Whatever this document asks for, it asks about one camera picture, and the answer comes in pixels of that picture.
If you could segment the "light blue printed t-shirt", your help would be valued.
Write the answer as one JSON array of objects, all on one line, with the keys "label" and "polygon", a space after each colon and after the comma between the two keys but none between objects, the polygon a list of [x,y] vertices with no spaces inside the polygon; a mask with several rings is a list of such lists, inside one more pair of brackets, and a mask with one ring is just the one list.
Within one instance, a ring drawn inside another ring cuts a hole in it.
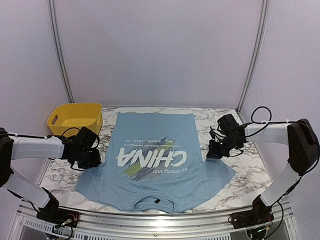
[{"label": "light blue printed t-shirt", "polygon": [[119,113],[105,162],[75,189],[121,211],[181,213],[212,199],[235,173],[203,159],[193,114]]}]

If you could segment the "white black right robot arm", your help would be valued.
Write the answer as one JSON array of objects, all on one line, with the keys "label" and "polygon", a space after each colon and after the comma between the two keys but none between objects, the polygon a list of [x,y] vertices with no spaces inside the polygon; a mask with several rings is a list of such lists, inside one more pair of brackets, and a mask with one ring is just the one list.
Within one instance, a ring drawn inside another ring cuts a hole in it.
[{"label": "white black right robot arm", "polygon": [[258,224],[283,197],[288,195],[320,160],[320,143],[311,123],[306,118],[299,120],[238,123],[232,114],[222,116],[217,128],[209,129],[211,140],[207,158],[230,158],[232,150],[242,151],[247,143],[268,143],[286,147],[283,169],[269,187],[252,202],[248,212],[234,213],[231,218]]}]

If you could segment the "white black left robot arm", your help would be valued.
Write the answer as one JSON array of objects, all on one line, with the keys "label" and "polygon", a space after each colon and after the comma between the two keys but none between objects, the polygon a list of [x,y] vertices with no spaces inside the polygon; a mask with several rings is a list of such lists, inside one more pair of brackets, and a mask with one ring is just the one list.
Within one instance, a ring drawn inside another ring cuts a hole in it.
[{"label": "white black left robot arm", "polygon": [[99,136],[87,127],[76,135],[31,136],[0,130],[0,186],[14,196],[28,201],[36,210],[37,218],[51,223],[67,222],[75,226],[76,211],[60,208],[59,201],[47,189],[30,182],[11,166],[13,160],[45,158],[66,160],[83,172],[101,164],[98,150]]}]

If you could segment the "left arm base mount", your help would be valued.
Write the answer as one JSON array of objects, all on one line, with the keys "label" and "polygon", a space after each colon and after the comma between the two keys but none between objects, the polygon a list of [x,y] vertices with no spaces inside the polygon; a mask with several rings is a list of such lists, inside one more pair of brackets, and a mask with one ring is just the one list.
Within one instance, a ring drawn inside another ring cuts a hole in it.
[{"label": "left arm base mount", "polygon": [[36,214],[36,218],[50,222],[56,225],[56,227],[72,227],[76,228],[78,225],[80,213],[78,211],[58,208],[53,214],[45,213],[44,210],[40,210]]}]

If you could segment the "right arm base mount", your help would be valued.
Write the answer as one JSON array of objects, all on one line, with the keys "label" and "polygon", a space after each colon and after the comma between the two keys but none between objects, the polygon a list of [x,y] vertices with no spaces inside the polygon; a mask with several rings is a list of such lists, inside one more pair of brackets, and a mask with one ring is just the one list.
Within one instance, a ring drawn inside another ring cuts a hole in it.
[{"label": "right arm base mount", "polygon": [[262,216],[258,216],[254,215],[252,210],[246,210],[232,213],[228,218],[228,222],[233,225],[234,229],[241,229],[270,223],[274,219],[274,215],[271,211]]}]

